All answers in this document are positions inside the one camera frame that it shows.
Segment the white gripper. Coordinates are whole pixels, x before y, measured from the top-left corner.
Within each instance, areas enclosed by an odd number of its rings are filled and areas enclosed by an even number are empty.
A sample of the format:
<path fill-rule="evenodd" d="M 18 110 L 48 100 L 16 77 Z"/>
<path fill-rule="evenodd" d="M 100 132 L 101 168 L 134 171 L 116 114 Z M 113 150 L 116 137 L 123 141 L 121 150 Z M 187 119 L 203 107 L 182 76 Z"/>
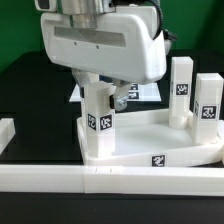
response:
<path fill-rule="evenodd" d="M 77 68 L 72 75 L 81 98 L 84 86 L 90 83 L 88 72 L 115 78 L 110 107 L 116 111 L 127 107 L 132 83 L 155 82 L 166 72 L 165 41 L 158 23 L 153 6 L 120 6 L 113 13 L 98 16 L 95 29 L 73 28 L 69 17 L 59 13 L 41 16 L 49 59 Z"/>

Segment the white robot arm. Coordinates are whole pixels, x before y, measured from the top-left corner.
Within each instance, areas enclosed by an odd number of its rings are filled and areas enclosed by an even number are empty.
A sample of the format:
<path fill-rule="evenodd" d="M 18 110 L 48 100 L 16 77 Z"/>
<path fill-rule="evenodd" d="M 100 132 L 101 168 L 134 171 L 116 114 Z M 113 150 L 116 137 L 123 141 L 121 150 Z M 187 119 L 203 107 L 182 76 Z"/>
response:
<path fill-rule="evenodd" d="M 127 106 L 133 83 L 160 80 L 166 55 L 177 36 L 163 26 L 160 0 L 34 0 L 42 13 L 46 53 L 72 69 L 79 85 L 86 75 L 109 77 L 115 85 L 111 104 Z"/>

